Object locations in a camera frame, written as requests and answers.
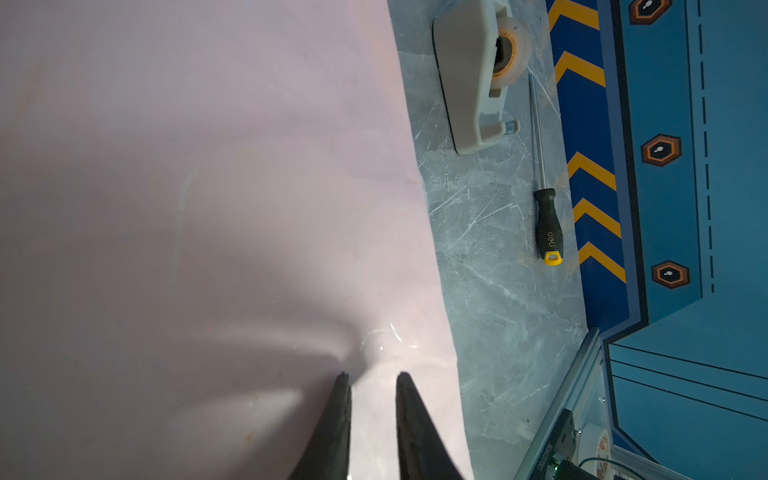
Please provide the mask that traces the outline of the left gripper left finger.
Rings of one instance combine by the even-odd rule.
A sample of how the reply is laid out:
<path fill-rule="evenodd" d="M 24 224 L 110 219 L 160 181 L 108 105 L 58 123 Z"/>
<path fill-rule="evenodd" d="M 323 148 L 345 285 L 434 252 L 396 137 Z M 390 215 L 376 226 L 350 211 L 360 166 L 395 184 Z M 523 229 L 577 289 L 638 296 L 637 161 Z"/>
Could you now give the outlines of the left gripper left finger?
<path fill-rule="evenodd" d="M 340 373 L 316 427 L 289 479 L 345 480 L 349 473 L 352 389 Z"/>

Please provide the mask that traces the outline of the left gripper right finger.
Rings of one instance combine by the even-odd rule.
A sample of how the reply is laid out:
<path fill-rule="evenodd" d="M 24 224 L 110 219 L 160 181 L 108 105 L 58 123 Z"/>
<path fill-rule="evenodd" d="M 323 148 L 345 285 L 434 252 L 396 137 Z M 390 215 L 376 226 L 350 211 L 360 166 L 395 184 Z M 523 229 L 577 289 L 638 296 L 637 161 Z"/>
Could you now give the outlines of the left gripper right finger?
<path fill-rule="evenodd" d="M 407 372 L 397 377 L 395 403 L 400 478 L 462 479 Z"/>

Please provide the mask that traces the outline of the pink wrapping paper sheet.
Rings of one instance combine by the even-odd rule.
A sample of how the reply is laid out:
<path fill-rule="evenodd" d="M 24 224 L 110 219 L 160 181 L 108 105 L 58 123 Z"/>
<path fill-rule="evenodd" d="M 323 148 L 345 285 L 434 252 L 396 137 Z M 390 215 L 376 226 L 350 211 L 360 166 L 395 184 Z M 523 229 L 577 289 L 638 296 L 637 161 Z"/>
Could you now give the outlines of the pink wrapping paper sheet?
<path fill-rule="evenodd" d="M 1 475 L 283 479 L 335 378 L 352 479 L 395 384 L 466 477 L 383 1 L 1 5 Z"/>

